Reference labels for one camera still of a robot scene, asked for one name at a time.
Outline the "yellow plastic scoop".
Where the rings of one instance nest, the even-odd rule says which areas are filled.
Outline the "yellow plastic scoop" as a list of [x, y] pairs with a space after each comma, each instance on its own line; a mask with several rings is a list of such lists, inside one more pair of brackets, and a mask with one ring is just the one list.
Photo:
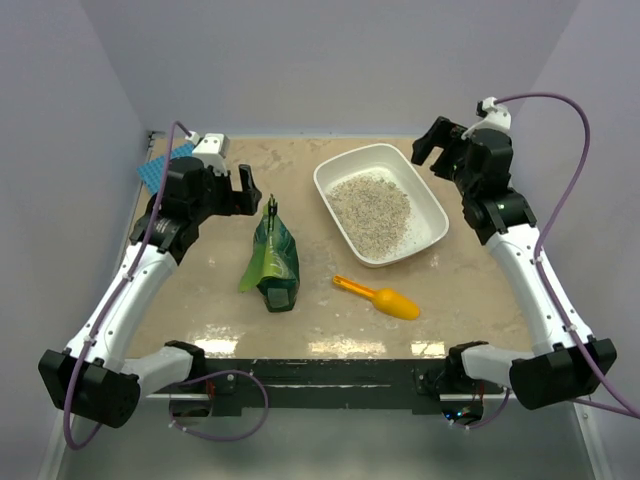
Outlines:
[[335, 286], [367, 299], [376, 310], [402, 320], [416, 320], [420, 308], [413, 301], [390, 288], [374, 290], [340, 275], [332, 279]]

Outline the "black bag clip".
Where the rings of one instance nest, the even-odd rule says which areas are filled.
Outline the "black bag clip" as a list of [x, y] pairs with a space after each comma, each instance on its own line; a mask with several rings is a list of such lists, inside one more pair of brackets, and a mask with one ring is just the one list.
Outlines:
[[271, 194], [267, 202], [267, 227], [266, 227], [267, 233], [270, 233], [274, 230], [275, 219], [277, 217], [277, 214], [278, 214], [278, 202], [276, 201], [274, 195]]

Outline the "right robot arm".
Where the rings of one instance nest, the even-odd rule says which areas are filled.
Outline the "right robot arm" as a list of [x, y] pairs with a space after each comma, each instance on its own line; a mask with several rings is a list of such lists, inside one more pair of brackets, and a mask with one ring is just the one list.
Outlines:
[[510, 389], [529, 410], [590, 395], [617, 358], [609, 339], [598, 340], [568, 300], [554, 272], [541, 279], [536, 253], [540, 237], [536, 217], [523, 195], [510, 184], [513, 147], [510, 136], [492, 128], [473, 133], [438, 117], [413, 144], [411, 161], [425, 162], [434, 148], [441, 153], [431, 171], [455, 184], [463, 215], [479, 242], [506, 276], [528, 325], [528, 352], [499, 349], [484, 341], [450, 348], [443, 379], [459, 393], [480, 381]]

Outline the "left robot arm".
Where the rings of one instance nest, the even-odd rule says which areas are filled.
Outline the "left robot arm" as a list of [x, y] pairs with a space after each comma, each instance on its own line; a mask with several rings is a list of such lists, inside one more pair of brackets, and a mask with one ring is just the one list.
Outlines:
[[173, 384], [185, 392], [207, 380], [204, 351], [169, 341], [156, 353], [126, 354], [145, 313], [211, 216], [252, 216], [262, 198], [249, 165], [238, 167], [240, 190], [187, 156], [168, 164], [164, 189], [153, 195], [130, 235], [123, 265], [90, 319], [60, 352], [46, 350], [38, 371], [55, 407], [111, 428], [122, 427], [138, 402]]

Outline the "green litter bag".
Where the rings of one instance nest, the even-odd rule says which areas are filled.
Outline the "green litter bag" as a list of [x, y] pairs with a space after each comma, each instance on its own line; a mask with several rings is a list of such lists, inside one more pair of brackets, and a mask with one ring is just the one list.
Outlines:
[[300, 265], [293, 235], [279, 215], [274, 230], [266, 232], [267, 204], [253, 235], [253, 250], [239, 282], [241, 293], [257, 289], [269, 312], [291, 311], [300, 287]]

